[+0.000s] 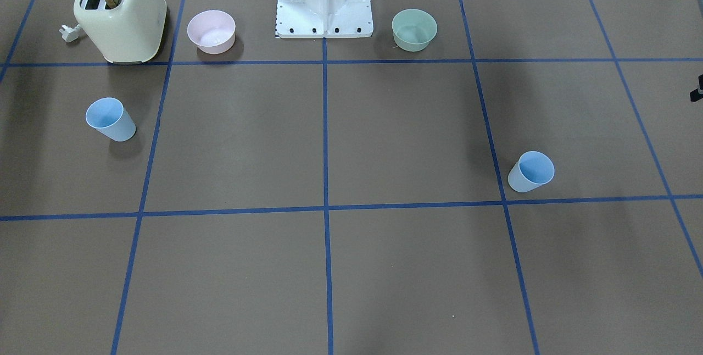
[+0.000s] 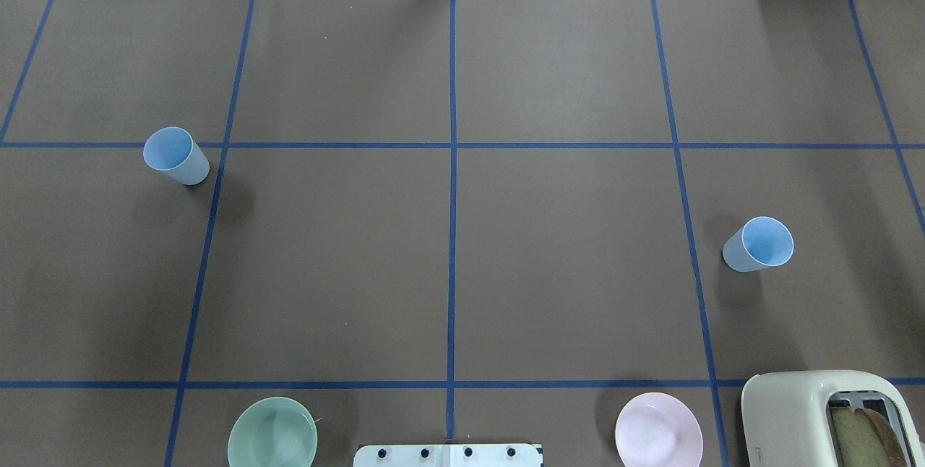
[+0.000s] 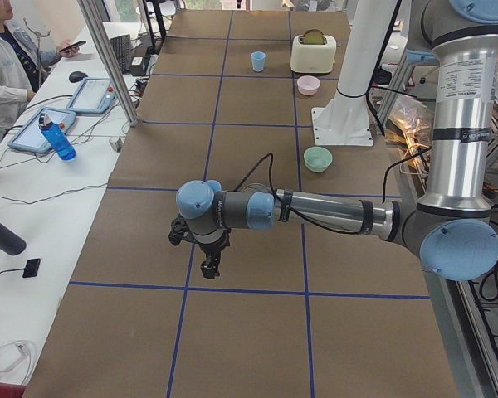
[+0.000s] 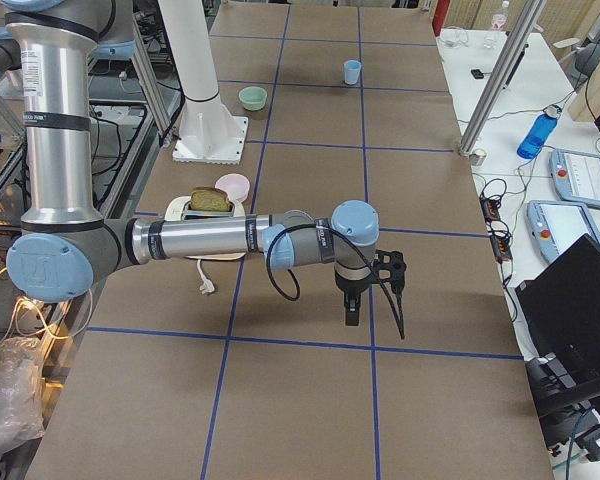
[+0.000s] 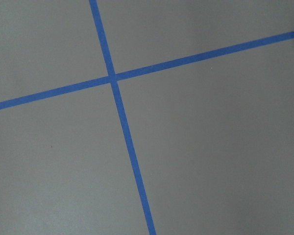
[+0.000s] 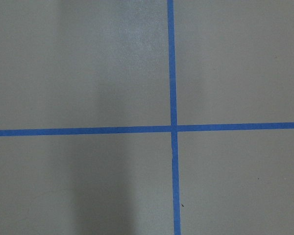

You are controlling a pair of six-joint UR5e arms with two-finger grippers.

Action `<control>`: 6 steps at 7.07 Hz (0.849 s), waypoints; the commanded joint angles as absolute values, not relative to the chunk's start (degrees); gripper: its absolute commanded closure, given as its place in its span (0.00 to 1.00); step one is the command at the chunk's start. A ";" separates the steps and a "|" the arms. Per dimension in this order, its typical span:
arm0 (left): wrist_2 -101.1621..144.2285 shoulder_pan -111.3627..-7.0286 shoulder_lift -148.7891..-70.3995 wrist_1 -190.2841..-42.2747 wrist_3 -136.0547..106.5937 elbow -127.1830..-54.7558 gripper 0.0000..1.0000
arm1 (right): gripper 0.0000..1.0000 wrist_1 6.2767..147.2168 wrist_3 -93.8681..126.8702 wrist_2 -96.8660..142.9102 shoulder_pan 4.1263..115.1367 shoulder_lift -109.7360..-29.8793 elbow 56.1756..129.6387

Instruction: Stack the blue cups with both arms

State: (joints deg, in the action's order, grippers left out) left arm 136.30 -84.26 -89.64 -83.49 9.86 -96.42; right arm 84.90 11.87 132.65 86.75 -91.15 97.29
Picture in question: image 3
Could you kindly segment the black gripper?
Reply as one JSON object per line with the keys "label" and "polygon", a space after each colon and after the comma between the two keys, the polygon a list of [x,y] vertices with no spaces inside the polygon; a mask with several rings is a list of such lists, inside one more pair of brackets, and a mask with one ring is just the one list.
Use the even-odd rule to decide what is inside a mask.
{"label": "black gripper", "polygon": [[230,232],[230,229],[221,229],[207,235],[193,233],[194,240],[207,258],[200,265],[200,270],[205,279],[215,279],[220,276],[221,253],[230,245]]}

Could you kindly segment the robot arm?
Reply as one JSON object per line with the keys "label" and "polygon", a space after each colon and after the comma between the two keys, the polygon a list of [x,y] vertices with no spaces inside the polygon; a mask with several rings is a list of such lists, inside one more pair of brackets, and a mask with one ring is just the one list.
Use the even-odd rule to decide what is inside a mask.
{"label": "robot arm", "polygon": [[498,1],[416,1],[411,41],[439,62],[427,189],[415,205],[335,199],[242,180],[231,191],[219,182],[191,181],[176,195],[178,216],[169,241],[194,243],[201,270],[219,274],[234,228],[265,230],[295,217],[343,235],[376,235],[407,248],[423,267],[465,281],[498,261],[498,235],[482,195],[498,61]]}

